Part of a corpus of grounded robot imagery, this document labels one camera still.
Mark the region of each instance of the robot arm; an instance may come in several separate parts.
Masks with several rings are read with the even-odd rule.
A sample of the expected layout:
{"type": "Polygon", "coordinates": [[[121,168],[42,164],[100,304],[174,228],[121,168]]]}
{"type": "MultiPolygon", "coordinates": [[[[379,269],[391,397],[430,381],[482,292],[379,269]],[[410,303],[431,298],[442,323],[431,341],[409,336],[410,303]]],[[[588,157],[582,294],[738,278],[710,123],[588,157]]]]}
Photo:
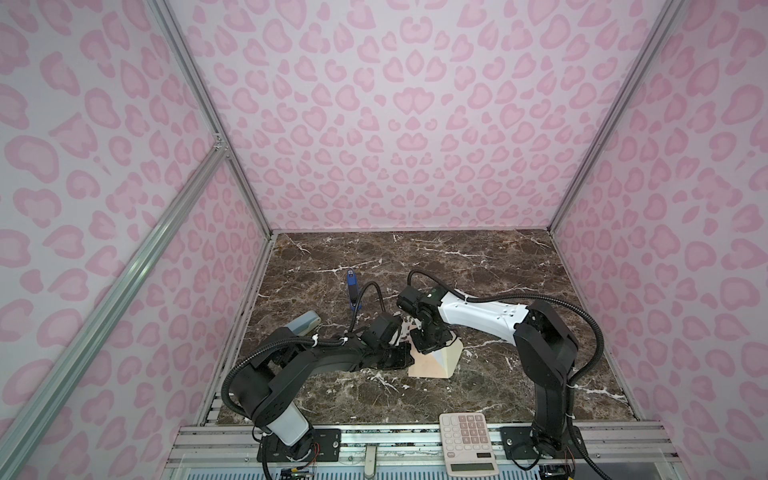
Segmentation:
{"type": "MultiPolygon", "coordinates": [[[[562,449],[569,401],[567,382],[578,342],[548,303],[472,303],[440,286],[426,293],[407,286],[399,294],[397,305],[421,323],[411,331],[411,341],[421,353],[434,352],[452,342],[455,334],[450,325],[478,329],[516,345],[523,371],[535,384],[534,444],[540,452],[552,456],[562,449]]],[[[313,427],[293,399],[304,382],[320,372],[407,368],[414,363],[410,345],[392,344],[401,326],[399,316],[380,313],[360,337],[350,336],[341,345],[292,344],[275,349],[242,368],[229,391],[254,425],[277,435],[290,457],[302,458],[310,450],[313,427]],[[275,373],[270,363],[280,371],[275,373]]],[[[283,327],[262,345],[292,337],[296,338],[283,327]]]]}
{"type": "MultiPolygon", "coordinates": [[[[401,326],[401,317],[382,312],[360,337],[350,336],[340,346],[293,344],[257,356],[234,376],[229,392],[254,425],[277,435],[288,455],[301,459],[313,442],[313,427],[293,403],[304,382],[322,372],[408,368],[414,362],[410,345],[391,344],[399,336],[401,326]],[[270,363],[280,368],[277,373],[270,363]]],[[[261,345],[295,338],[293,332],[282,327],[261,345]]]]}
{"type": "Polygon", "coordinates": [[[448,324],[490,333],[517,346],[523,371],[535,384],[532,441],[550,456],[562,450],[570,401],[568,377],[578,341],[549,303],[470,303],[440,286],[426,293],[407,286],[397,305],[421,321],[421,328],[411,332],[413,345],[421,353],[448,345],[452,336],[448,324]]]}

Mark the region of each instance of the pink leopard print wallpaper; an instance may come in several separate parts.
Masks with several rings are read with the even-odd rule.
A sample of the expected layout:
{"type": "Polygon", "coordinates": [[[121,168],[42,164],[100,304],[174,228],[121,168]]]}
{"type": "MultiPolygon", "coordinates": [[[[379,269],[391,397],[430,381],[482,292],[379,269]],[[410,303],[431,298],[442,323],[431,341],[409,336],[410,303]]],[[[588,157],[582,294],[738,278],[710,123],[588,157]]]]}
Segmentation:
{"type": "Polygon", "coordinates": [[[273,228],[544,227],[662,0],[172,0],[273,228]]]}
{"type": "Polygon", "coordinates": [[[159,477],[263,245],[222,165],[19,480],[159,477]]]}
{"type": "Polygon", "coordinates": [[[768,478],[765,25],[692,3],[556,236],[692,480],[768,478]]]}
{"type": "Polygon", "coordinates": [[[0,435],[210,149],[141,0],[0,5],[0,435]]]}

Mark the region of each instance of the calculator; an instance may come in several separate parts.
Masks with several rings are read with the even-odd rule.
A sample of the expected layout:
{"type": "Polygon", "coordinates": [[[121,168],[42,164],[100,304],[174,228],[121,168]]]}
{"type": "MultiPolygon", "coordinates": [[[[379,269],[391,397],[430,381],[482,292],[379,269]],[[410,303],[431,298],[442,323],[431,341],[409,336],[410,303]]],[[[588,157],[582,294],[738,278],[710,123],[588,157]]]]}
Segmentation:
{"type": "Polygon", "coordinates": [[[485,415],[481,413],[443,413],[440,439],[445,468],[452,477],[498,475],[485,415]]]}

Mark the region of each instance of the mounting plate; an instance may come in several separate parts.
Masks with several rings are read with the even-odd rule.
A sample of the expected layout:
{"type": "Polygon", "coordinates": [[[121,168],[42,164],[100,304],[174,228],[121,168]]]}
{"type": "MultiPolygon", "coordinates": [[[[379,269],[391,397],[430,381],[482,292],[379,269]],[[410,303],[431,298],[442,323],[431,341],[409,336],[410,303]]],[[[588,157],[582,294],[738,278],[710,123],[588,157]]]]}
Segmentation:
{"type": "MultiPolygon", "coordinates": [[[[270,454],[267,461],[272,462],[293,462],[288,458],[286,446],[277,438],[277,435],[267,435],[261,437],[262,448],[259,448],[257,460],[261,462],[262,451],[266,449],[270,454]]],[[[315,429],[315,442],[320,445],[320,453],[317,455],[318,462],[338,462],[339,447],[341,446],[340,429],[315,429]]]]}
{"type": "MultiPolygon", "coordinates": [[[[576,436],[581,440],[581,444],[584,444],[584,439],[581,437],[581,431],[577,427],[574,427],[576,436]]],[[[499,432],[502,434],[502,445],[504,446],[504,454],[507,460],[535,460],[538,453],[533,449],[533,442],[531,442],[531,427],[501,427],[499,432]]],[[[576,449],[571,440],[571,436],[568,434],[568,430],[563,433],[563,445],[567,445],[571,448],[571,453],[575,458],[581,458],[581,454],[576,449]]],[[[565,451],[559,452],[555,458],[565,458],[565,451]]]]}

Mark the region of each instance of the blue object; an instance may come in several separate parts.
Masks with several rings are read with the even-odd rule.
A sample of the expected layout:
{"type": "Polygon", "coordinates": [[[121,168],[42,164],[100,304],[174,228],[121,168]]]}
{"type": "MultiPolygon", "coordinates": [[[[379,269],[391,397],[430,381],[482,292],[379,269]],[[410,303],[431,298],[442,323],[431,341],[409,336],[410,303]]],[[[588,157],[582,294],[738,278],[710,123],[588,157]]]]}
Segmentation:
{"type": "Polygon", "coordinates": [[[360,288],[357,284],[357,275],[355,274],[355,270],[351,268],[346,271],[346,291],[349,295],[349,308],[354,313],[357,303],[360,303],[360,306],[362,307],[362,302],[360,301],[360,288]]]}

